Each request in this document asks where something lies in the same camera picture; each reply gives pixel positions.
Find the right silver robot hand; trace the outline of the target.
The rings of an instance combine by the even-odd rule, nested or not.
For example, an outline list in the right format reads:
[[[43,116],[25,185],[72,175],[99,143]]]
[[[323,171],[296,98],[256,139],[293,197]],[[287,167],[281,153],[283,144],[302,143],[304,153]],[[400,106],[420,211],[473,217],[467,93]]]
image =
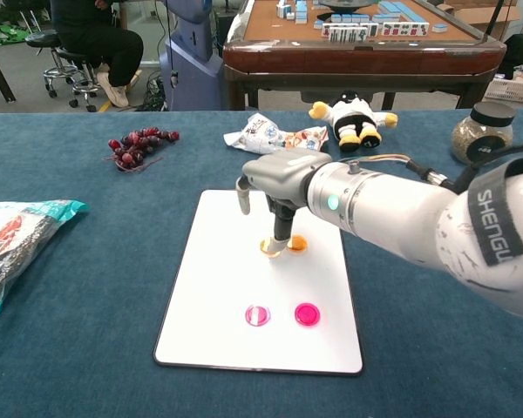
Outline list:
[[[297,210],[308,205],[309,182],[316,171],[330,163],[324,152],[303,148],[281,149],[248,161],[235,182],[241,212],[250,213],[249,192],[265,193],[268,209],[275,216],[273,235],[264,239],[260,248],[269,257],[276,257],[291,240]]]

